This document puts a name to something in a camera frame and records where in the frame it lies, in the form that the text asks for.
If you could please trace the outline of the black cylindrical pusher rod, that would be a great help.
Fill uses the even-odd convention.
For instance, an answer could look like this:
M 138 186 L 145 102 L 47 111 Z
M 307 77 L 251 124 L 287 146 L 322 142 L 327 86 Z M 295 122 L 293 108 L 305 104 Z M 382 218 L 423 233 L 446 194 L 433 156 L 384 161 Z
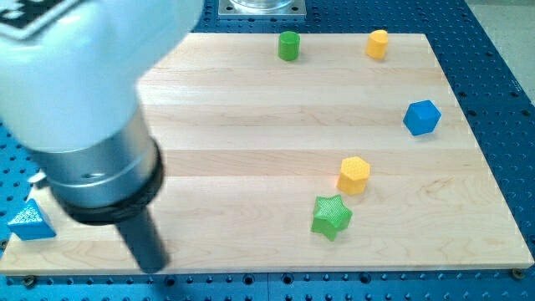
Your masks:
M 169 256 L 148 208 L 115 226 L 142 272 L 158 273 L 167 265 Z

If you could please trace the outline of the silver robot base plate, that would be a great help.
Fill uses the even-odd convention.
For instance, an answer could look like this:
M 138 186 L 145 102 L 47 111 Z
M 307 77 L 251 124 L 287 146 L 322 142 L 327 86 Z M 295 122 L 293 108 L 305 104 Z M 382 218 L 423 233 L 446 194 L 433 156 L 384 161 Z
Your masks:
M 304 17 L 305 0 L 219 0 L 218 16 L 239 17 Z

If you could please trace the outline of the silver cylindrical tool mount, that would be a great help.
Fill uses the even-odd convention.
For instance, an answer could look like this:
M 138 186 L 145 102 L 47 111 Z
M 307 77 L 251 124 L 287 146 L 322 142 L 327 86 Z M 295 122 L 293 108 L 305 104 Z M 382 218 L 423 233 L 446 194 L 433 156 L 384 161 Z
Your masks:
M 74 220 L 89 225 L 136 216 L 163 182 L 161 151 L 140 109 L 121 130 L 91 147 L 30 154 L 53 198 Z

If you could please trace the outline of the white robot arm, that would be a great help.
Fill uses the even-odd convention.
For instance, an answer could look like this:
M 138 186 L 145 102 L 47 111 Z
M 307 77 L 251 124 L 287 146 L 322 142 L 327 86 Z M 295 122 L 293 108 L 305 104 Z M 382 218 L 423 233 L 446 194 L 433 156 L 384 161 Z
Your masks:
M 1 118 L 74 220 L 113 224 L 145 273 L 168 262 L 148 204 L 164 179 L 136 85 L 198 0 L 4 1 Z

